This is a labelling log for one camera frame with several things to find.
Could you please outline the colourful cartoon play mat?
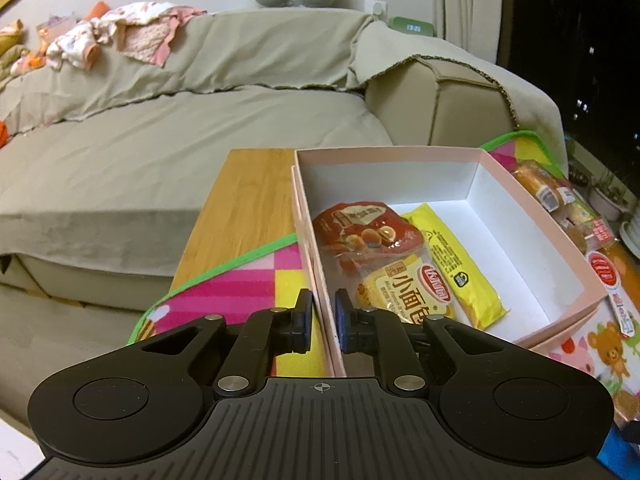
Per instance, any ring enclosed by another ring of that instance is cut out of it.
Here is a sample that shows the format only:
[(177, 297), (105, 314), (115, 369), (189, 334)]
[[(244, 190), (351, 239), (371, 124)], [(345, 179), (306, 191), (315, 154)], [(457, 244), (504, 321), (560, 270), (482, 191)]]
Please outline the colourful cartoon play mat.
[[(525, 162), (527, 159), (541, 162), (549, 170), (557, 170), (548, 150), (536, 133), (521, 130), (498, 136), (483, 146), (491, 156), (508, 168), (509, 162)], [(583, 370), (597, 377), (612, 394), (615, 418), (620, 426), (631, 420), (639, 420), (639, 263), (620, 242), (612, 242), (600, 248), (603, 255), (615, 266), (620, 296), (625, 294), (634, 336), (617, 335), (612, 338), (608, 323), (613, 323), (614, 313), (610, 302), (597, 313), (570, 328), (555, 341), (542, 344), (541, 353)], [(264, 245), (242, 257), (218, 266), (178, 287), (175, 292), (158, 300), (138, 322), (129, 342), (138, 342), (209, 314), (222, 314), (229, 324), (243, 323), (251, 313), (272, 307), (292, 308), (299, 289), (309, 286), (303, 270), (302, 253), (298, 249), (296, 235), (291, 234)], [(277, 358), (275, 372), (285, 376), (328, 376), (330, 359), (323, 342), (319, 321), (314, 320), (311, 350), (306, 356)], [(624, 375), (618, 358), (611, 364), (600, 359), (599, 348), (611, 351), (620, 349), (626, 359)]]

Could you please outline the white potted plant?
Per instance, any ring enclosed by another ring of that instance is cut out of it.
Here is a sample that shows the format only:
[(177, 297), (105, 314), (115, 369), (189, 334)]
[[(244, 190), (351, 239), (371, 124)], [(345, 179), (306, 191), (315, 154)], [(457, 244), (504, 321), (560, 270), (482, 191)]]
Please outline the white potted plant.
[(590, 188), (588, 202), (591, 207), (609, 222), (616, 222), (630, 211), (625, 191), (615, 183), (615, 174), (605, 169), (600, 177), (593, 179)]

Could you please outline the packaged bread rolls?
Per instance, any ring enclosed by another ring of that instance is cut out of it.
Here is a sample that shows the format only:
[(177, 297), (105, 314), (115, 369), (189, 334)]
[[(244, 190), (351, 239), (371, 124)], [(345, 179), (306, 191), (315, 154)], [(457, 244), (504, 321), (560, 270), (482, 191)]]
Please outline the packaged bread rolls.
[(574, 188), (567, 181), (552, 176), (536, 160), (519, 162), (511, 174), (551, 214), (584, 255), (614, 242), (610, 227)]

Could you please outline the red nut snack bag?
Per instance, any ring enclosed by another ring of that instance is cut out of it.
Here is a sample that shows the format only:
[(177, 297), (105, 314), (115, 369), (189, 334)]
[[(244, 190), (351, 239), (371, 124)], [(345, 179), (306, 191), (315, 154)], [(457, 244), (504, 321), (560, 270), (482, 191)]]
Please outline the red nut snack bag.
[(382, 202), (335, 204), (320, 212), (312, 226), (322, 254), (350, 278), (425, 250), (420, 230)]

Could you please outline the yellow stuffed toy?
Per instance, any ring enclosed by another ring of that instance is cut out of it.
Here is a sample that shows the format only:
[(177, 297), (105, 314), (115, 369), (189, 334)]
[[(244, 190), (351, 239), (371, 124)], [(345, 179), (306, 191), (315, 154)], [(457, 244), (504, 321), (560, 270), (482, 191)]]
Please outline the yellow stuffed toy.
[(23, 44), (24, 24), (21, 20), (15, 20), (2, 27), (0, 32), (0, 80), (4, 81), (11, 76), (12, 65), (28, 52)]

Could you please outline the beige curtain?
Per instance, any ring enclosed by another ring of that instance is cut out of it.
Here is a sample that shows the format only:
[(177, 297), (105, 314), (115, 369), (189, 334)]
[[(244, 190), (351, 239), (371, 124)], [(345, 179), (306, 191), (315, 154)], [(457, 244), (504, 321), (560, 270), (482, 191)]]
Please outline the beige curtain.
[(434, 13), (438, 38), (485, 61), (497, 61), (502, 0), (434, 0)]

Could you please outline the pink cardboard gift box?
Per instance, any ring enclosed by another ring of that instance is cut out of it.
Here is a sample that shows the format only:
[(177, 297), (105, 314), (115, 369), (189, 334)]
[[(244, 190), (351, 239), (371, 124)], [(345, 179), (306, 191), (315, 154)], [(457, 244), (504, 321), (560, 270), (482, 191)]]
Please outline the pink cardboard gift box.
[(335, 377), (371, 373), (370, 359), (344, 358), (333, 295), (343, 283), (322, 256), (312, 220), (337, 203), (382, 202), (400, 214), (427, 204), (460, 240), (508, 314), (488, 332), (525, 348), (565, 334), (605, 291), (554, 220), (479, 148), (388, 146), (299, 150), (292, 167), (293, 214)]

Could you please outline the yellow long snack packet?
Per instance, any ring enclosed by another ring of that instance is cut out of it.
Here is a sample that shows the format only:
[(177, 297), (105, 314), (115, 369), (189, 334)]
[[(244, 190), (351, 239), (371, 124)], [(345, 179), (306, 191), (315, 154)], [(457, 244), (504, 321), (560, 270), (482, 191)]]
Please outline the yellow long snack packet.
[(487, 330), (501, 320), (506, 309), (498, 292), (436, 212), (421, 204), (402, 216), (423, 235), (428, 252), (471, 325)]

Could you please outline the pile of pink baby clothes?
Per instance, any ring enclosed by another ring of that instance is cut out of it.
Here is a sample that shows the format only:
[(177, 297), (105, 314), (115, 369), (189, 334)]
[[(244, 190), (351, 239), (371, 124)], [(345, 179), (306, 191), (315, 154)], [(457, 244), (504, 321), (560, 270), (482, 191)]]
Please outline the pile of pink baby clothes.
[(102, 46), (135, 61), (163, 67), (178, 29), (206, 11), (172, 2), (139, 1), (83, 20), (47, 47), (46, 63), (60, 70), (64, 63), (90, 70)]

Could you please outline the green digital clock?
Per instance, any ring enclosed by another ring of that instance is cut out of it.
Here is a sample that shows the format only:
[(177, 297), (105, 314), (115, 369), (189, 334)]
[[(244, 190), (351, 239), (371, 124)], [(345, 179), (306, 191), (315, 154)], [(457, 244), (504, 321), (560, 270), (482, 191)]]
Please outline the green digital clock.
[(414, 18), (404, 18), (403, 16), (392, 16), (387, 20), (387, 26), (396, 32), (408, 35), (419, 35), (435, 37), (435, 27), (432, 23), (415, 20)]

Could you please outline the beige sofa with cover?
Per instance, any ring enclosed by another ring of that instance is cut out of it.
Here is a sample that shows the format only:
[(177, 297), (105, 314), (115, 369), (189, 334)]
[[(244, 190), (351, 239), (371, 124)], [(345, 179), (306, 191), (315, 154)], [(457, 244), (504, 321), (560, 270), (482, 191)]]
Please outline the beige sofa with cover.
[(181, 27), (164, 66), (113, 47), (1, 92), (1, 281), (142, 310), (162, 294), (235, 148), (478, 146), (532, 130), (544, 92), (445, 40), (351, 10), (244, 10)]

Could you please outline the white wall socket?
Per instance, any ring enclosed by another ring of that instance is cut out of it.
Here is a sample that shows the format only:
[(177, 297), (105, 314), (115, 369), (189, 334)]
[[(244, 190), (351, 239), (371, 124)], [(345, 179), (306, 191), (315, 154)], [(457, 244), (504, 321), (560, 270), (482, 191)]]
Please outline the white wall socket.
[(387, 13), (387, 2), (382, 0), (364, 0), (363, 10), (376, 18), (385, 18)]

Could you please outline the red label snack packet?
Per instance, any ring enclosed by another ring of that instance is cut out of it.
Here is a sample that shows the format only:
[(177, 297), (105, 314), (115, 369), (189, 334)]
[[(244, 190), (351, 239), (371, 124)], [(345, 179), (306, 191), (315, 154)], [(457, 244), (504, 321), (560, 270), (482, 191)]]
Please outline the red label snack packet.
[(591, 269), (597, 274), (600, 282), (603, 284), (608, 294), (608, 302), (620, 326), (620, 333), (624, 338), (636, 336), (634, 321), (628, 310), (629, 301), (623, 292), (622, 279), (618, 274), (614, 263), (602, 252), (592, 250), (586, 255)]

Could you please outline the yellow small bread bag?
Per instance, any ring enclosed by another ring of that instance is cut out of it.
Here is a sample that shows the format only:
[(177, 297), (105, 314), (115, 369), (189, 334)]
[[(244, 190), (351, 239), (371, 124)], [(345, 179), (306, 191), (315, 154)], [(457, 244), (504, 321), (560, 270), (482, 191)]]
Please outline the yellow small bread bag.
[(437, 266), (410, 255), (369, 273), (357, 286), (361, 307), (395, 313), (404, 323), (420, 325), (429, 315), (455, 318), (452, 293)]

